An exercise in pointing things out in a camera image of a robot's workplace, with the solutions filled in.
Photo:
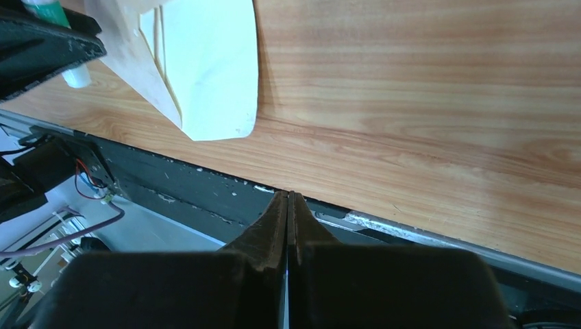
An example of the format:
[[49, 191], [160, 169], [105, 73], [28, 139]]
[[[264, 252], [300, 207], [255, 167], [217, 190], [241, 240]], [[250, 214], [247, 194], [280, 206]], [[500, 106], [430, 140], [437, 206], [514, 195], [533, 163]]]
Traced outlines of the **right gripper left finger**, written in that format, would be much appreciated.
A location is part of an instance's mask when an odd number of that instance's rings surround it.
[[288, 193], [215, 252], [91, 252], [41, 302], [35, 328], [282, 328]]

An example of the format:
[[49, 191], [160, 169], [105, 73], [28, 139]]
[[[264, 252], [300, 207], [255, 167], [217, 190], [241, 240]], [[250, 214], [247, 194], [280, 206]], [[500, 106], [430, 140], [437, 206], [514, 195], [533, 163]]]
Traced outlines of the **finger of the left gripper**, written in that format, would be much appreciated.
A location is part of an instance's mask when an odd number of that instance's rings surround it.
[[33, 4], [1, 5], [1, 101], [107, 54], [92, 17], [59, 7], [53, 19]]

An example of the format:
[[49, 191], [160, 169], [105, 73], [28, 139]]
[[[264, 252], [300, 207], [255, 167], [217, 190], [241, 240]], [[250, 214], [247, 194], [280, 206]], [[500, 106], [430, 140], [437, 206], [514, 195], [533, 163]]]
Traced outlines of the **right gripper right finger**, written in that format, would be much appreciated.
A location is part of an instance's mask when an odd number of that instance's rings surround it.
[[291, 328], [512, 328], [473, 252], [341, 243], [294, 192], [287, 227]]

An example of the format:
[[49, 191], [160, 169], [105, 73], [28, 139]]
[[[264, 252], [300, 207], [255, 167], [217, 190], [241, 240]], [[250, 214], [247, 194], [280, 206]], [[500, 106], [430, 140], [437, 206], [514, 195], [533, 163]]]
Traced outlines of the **cream paper envelope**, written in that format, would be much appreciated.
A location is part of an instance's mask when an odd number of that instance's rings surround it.
[[249, 136], [258, 112], [252, 1], [86, 1], [103, 63], [193, 141]]

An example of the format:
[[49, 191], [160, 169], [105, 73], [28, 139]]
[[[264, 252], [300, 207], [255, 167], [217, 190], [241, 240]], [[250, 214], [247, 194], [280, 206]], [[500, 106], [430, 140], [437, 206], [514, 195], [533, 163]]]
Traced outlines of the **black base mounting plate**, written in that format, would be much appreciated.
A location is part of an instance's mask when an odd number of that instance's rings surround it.
[[[81, 132], [34, 126], [82, 160], [112, 192], [220, 241], [253, 223], [275, 188]], [[491, 248], [307, 199], [313, 215], [348, 243], [458, 247], [492, 267], [508, 312], [520, 328], [579, 328], [580, 276]]]

